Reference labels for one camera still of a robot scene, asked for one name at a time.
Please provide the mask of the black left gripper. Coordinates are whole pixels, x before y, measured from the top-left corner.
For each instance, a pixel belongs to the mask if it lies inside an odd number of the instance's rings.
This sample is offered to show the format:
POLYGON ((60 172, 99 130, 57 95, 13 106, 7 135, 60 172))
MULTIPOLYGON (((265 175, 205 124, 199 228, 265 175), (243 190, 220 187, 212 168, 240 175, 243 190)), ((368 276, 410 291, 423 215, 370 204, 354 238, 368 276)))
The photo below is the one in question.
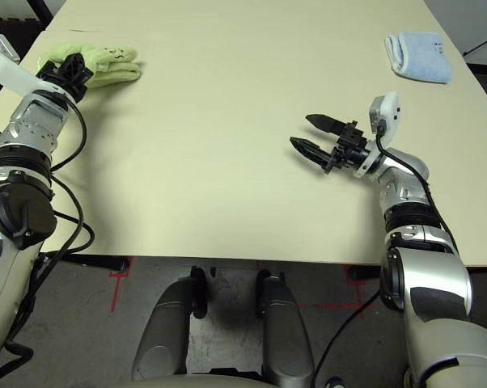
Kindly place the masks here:
POLYGON ((36 76, 61 87, 75 102, 79 102, 87 92, 85 83, 93 76, 93 72, 86 67, 81 53, 73 53, 60 65, 46 61, 36 76))

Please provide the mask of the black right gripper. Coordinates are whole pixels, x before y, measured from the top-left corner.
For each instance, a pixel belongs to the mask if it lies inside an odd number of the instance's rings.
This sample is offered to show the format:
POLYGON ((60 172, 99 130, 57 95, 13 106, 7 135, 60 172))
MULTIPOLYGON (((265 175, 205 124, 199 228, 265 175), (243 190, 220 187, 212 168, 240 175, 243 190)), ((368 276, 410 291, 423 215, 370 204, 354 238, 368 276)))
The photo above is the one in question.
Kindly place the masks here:
POLYGON ((309 114, 306 119, 318 130, 338 136, 337 145, 330 154, 307 139, 290 137, 290 144, 302 156, 323 168, 326 174, 333 168, 358 170, 366 161, 369 154, 366 150, 367 139, 363 131, 356 128, 357 121, 343 123, 323 114, 309 114))

